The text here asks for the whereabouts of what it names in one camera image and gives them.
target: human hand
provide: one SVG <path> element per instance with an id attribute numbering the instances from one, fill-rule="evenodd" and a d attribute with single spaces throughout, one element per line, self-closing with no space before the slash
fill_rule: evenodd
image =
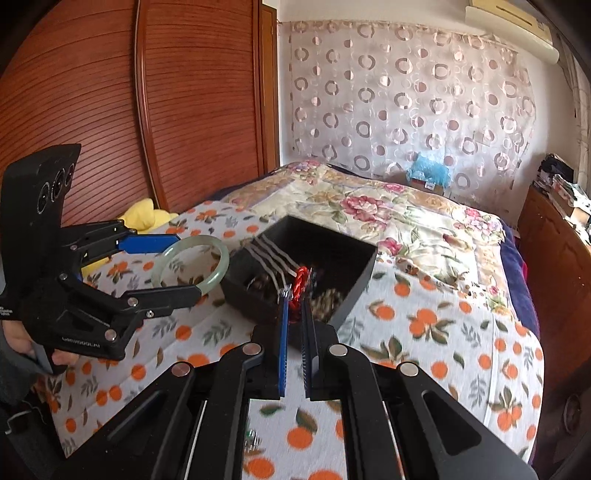
<path id="1" fill-rule="evenodd" d="M 23 353 L 24 355 L 35 358 L 33 340 L 25 330 L 22 322 L 3 320 L 2 329 L 4 330 L 4 337 L 10 348 L 16 353 Z M 51 360 L 55 365 L 74 365 L 78 361 L 79 356 L 76 353 L 55 350 L 51 356 Z"/>

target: sliding wardrobe door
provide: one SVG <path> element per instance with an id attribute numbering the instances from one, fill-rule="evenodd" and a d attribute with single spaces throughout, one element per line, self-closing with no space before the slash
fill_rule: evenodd
<path id="1" fill-rule="evenodd" d="M 115 218 L 152 195 L 137 124 L 135 0 L 61 0 L 0 77 L 0 172 L 81 143 L 63 223 Z"/>
<path id="2" fill-rule="evenodd" d="M 179 212 L 262 173 L 258 0 L 139 0 L 136 84 L 154 187 Z"/>

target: black box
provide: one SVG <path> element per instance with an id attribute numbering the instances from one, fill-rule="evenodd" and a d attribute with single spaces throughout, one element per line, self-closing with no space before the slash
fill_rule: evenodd
<path id="1" fill-rule="evenodd" d="M 321 293 L 336 288 L 345 298 L 328 322 L 338 330 L 371 278 L 378 248 L 292 216 L 282 218 L 261 235 L 274 242 L 298 265 L 314 265 L 324 270 L 316 291 Z M 222 290 L 226 301 L 245 317 L 257 323 L 275 323 L 277 304 L 246 289 L 246 283 L 263 272 L 259 262 L 241 248 L 230 258 L 230 266 L 222 279 Z M 293 280 L 286 274 L 286 281 L 293 283 Z"/>

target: camera lens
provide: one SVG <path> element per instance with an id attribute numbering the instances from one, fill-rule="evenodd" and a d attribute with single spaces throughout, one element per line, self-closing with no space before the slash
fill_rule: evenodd
<path id="1" fill-rule="evenodd" d="M 56 179 L 53 181 L 53 187 L 51 188 L 51 201 L 55 202 L 56 198 L 59 197 L 61 192 L 61 187 L 64 184 L 64 177 L 66 176 L 64 169 L 61 169 L 57 175 Z"/>
<path id="2" fill-rule="evenodd" d="M 42 213 L 45 210 L 47 201 L 49 200 L 49 184 L 45 182 L 43 188 L 39 192 L 39 198 L 37 199 L 37 213 Z"/>
<path id="3" fill-rule="evenodd" d="M 68 168 L 68 173 L 66 174 L 66 187 L 72 183 L 72 177 L 74 176 L 74 164 L 70 165 Z"/>

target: yellow cloth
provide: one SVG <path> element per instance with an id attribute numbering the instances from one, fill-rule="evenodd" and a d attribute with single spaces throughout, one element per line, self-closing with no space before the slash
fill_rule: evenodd
<path id="1" fill-rule="evenodd" d="M 134 203 L 119 218 L 123 220 L 127 228 L 135 228 L 139 234 L 144 234 L 163 226 L 175 217 L 178 217 L 178 213 L 168 213 L 166 210 L 154 210 L 152 199 L 143 199 Z M 86 278 L 108 261 L 108 258 L 103 258 L 82 268 L 82 278 Z"/>

